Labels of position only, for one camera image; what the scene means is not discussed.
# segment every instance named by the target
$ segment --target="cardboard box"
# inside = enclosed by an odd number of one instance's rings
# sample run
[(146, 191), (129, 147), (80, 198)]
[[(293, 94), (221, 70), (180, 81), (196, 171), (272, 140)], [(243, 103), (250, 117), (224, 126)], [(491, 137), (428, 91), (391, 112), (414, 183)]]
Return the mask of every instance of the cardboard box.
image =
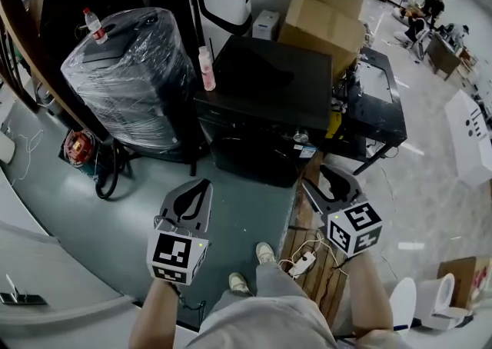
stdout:
[(454, 275), (451, 307), (471, 309), (472, 300), (486, 286), (489, 264), (490, 256), (445, 261), (439, 265), (437, 278), (449, 273)]
[(332, 55), (337, 81), (364, 45), (363, 0), (291, 0), (279, 42)]

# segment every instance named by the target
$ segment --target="tile floor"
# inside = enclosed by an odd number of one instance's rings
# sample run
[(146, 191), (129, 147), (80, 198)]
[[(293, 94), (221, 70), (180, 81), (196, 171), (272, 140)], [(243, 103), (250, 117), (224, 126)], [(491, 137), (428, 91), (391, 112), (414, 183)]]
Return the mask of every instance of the tile floor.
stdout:
[[(384, 218), (383, 237), (373, 256), (385, 283), (395, 281), (389, 265), (398, 279), (422, 280), (435, 278), (441, 261), (492, 254), (490, 185), (471, 189), (458, 180), (444, 114), (444, 105), (464, 89), (462, 80), (455, 72), (445, 81), (432, 72), (428, 59), (418, 65), (413, 54), (397, 45), (393, 33), (405, 27), (393, 18), (393, 9), (391, 4), (364, 0), (361, 14), (375, 34), (372, 48), (388, 56), (399, 80), (408, 134), (394, 158), (380, 159), (357, 177)], [(352, 169), (359, 165), (330, 155), (327, 160)], [(401, 249), (412, 248), (405, 243), (415, 244), (415, 249)], [(347, 318), (348, 297), (347, 287), (335, 330)]]

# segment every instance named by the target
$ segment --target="bottle label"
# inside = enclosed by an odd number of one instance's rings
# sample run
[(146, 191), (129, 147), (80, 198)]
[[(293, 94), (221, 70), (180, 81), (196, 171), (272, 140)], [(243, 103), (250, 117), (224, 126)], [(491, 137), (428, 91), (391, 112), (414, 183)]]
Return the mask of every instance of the bottle label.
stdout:
[(95, 40), (99, 40), (100, 38), (104, 37), (106, 35), (106, 32), (103, 28), (99, 28), (96, 32), (92, 34)]

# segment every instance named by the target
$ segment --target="bottle with red label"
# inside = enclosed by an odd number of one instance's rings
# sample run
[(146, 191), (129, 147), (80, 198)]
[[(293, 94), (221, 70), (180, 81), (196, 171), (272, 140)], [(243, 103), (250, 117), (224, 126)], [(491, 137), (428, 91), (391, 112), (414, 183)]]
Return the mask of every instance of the bottle with red label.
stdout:
[(106, 35), (105, 30), (101, 26), (101, 22), (97, 15), (95, 15), (89, 8), (84, 9), (85, 24), (89, 31), (92, 33), (92, 37), (95, 42), (101, 45), (106, 40), (108, 40), (108, 35)]

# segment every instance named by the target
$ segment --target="white sneaker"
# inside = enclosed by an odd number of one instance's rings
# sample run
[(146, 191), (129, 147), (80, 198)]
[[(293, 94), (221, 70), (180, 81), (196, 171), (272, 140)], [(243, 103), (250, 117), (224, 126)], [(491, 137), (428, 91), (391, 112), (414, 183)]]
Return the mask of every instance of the white sneaker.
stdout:
[(275, 263), (274, 251), (266, 242), (260, 242), (256, 245), (256, 256), (258, 256), (260, 264)]
[(232, 291), (242, 291), (243, 293), (250, 293), (246, 280), (238, 272), (233, 272), (231, 275), (229, 275), (229, 288)]

